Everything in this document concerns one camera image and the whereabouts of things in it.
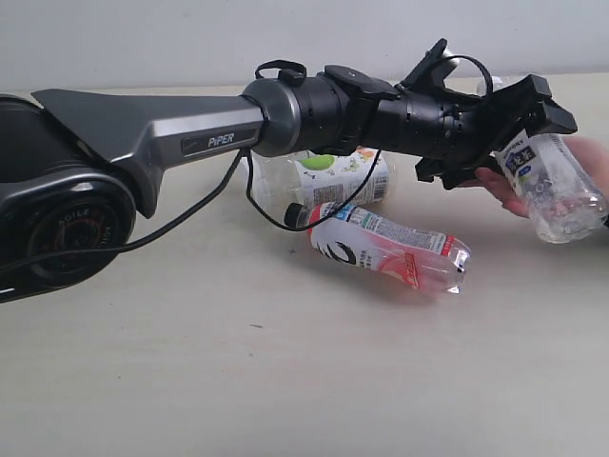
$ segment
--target white wall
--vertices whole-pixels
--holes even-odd
[[[608,16],[606,0],[0,0],[0,90],[241,84],[279,57],[395,78],[440,37],[496,74],[609,70]]]

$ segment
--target black cable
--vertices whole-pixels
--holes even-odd
[[[314,227],[317,227],[318,225],[320,225],[321,223],[327,221],[328,219],[331,219],[332,217],[336,216],[339,212],[341,212],[344,207],[346,207],[349,203],[351,203],[351,201],[357,197],[357,195],[362,191],[362,189],[365,187],[365,185],[368,183],[368,181],[370,180],[370,177],[372,176],[372,173],[374,171],[374,168],[377,166],[377,162],[379,161],[379,158],[381,157],[381,150],[377,150],[376,155],[374,156],[374,162],[372,162],[372,165],[370,166],[370,169],[368,170],[367,175],[365,176],[365,178],[363,179],[362,183],[360,184],[360,186],[351,194],[351,196],[349,198],[347,198],[344,202],[342,202],[340,205],[338,205],[335,209],[333,209],[332,211],[330,211],[326,216],[324,216],[323,218],[315,221],[312,224],[309,224],[308,226],[304,226],[304,227],[299,227],[299,228],[293,228],[293,227],[289,227],[286,226],[285,224],[281,224],[279,222],[277,222],[275,219],[273,219],[271,216],[269,216],[261,207],[260,205],[258,205],[258,203],[256,203],[256,201],[254,200],[254,198],[251,195],[251,188],[252,188],[252,184],[254,182],[254,164],[252,162],[252,158],[251,158],[251,152],[248,153],[246,155],[247,157],[247,167],[248,167],[248,176],[247,176],[247,188],[246,188],[246,197],[247,200],[249,200],[249,203],[251,203],[253,205],[253,207],[260,212],[263,217],[270,222],[273,226],[278,227],[279,229],[283,229],[283,230],[287,230],[287,231],[307,231],[309,229],[313,229]]]
[[[469,62],[471,62],[472,64],[474,64],[478,70],[480,70],[480,72],[482,73],[482,78],[484,78],[484,85],[486,86],[486,93],[482,96],[482,102],[481,103],[486,103],[487,101],[490,100],[490,96],[493,94],[493,76],[491,75],[490,71],[488,70],[488,68],[478,59],[474,58],[474,57],[470,57],[469,55],[449,55],[446,57],[443,57],[442,59],[437,60],[436,62],[434,62],[433,64],[431,64],[428,68],[428,71],[431,72],[433,70],[436,69],[436,67],[438,67],[440,64],[443,64],[444,62],[448,62],[449,60],[453,60],[453,59],[463,59],[463,60],[467,60]],[[472,107],[472,108],[468,108],[468,109],[464,109],[461,108],[462,111],[467,111],[470,109],[475,109],[476,107]]]
[[[213,199],[215,199],[218,195],[220,195],[220,193],[228,185],[228,182],[230,181],[230,178],[234,174],[235,170],[239,167],[239,163],[240,163],[241,159],[243,157],[245,157],[247,154],[249,154],[249,149],[240,149],[239,153],[235,156],[235,158],[232,161],[232,163],[230,164],[230,167],[229,167],[228,171],[226,172],[224,178],[222,179],[222,181],[220,182],[218,187],[216,187],[216,189],[214,189],[212,192],[210,192],[208,195],[206,195],[204,198],[202,198],[199,202],[197,202],[192,207],[190,207],[189,209],[184,211],[182,214],[180,214],[175,219],[169,221],[164,226],[158,228],[157,230],[153,231],[151,234],[146,235],[137,241],[127,243],[118,248],[74,249],[74,250],[56,251],[56,252],[50,252],[47,254],[35,255],[35,256],[27,257],[27,258],[19,260],[17,262],[12,262],[10,264],[6,264],[6,265],[0,267],[0,275],[7,274],[16,269],[29,267],[31,265],[38,264],[40,262],[45,262],[50,259],[55,259],[55,258],[63,257],[66,255],[72,256],[72,255],[123,254],[125,252],[131,252],[133,250],[136,250],[136,249],[142,248],[146,245],[149,245],[153,241],[158,240],[163,235],[166,235],[168,232],[170,232],[173,229],[175,229],[176,227],[178,227],[180,224],[185,222],[186,219],[188,219],[194,213],[196,213],[197,211],[199,211],[200,209],[202,209],[203,207],[208,205]]]

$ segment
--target robotic arm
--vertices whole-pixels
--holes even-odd
[[[499,171],[491,153],[523,130],[577,131],[545,79],[493,91],[482,64],[446,46],[440,40],[395,86],[339,66],[311,77],[280,60],[260,66],[240,96],[48,89],[32,94],[40,107],[1,96],[0,271],[40,254],[124,245],[136,211],[154,215],[165,170],[235,149],[265,157],[390,150],[421,157],[418,179],[452,189],[479,166]],[[460,58],[481,69],[484,96],[445,86]],[[272,69],[275,78],[262,76]],[[77,284],[114,257],[57,255],[10,268],[0,272],[0,302]]]

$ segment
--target white table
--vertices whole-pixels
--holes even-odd
[[[609,75],[549,79],[581,133],[609,143]],[[135,235],[231,158],[170,171]],[[330,262],[235,180],[83,285],[0,306],[0,455],[605,455],[609,230],[546,245],[482,190],[419,183],[416,159],[394,158],[399,189],[378,211],[468,243],[463,295],[432,303]]]

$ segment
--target clear plastic bottle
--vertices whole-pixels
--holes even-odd
[[[358,148],[347,157],[315,155],[309,151],[265,158],[253,155],[252,196],[272,217],[281,220],[290,203],[308,208],[328,202],[341,203],[357,190],[370,170],[374,149]],[[396,168],[382,152],[368,184],[351,201],[361,206],[386,198],[395,186]],[[242,161],[243,179],[247,161]]]
[[[307,209],[292,204],[285,224],[296,228],[318,221],[339,204]],[[416,230],[373,212],[347,205],[308,232],[322,255],[353,267],[388,274],[424,293],[461,293],[470,249],[454,236]]]
[[[493,78],[493,90],[500,90],[518,83],[523,76],[492,76]],[[482,79],[476,86],[476,94],[482,97],[486,94],[486,83]]]
[[[603,227],[609,204],[559,135],[523,131],[495,157],[541,240],[568,243]]]

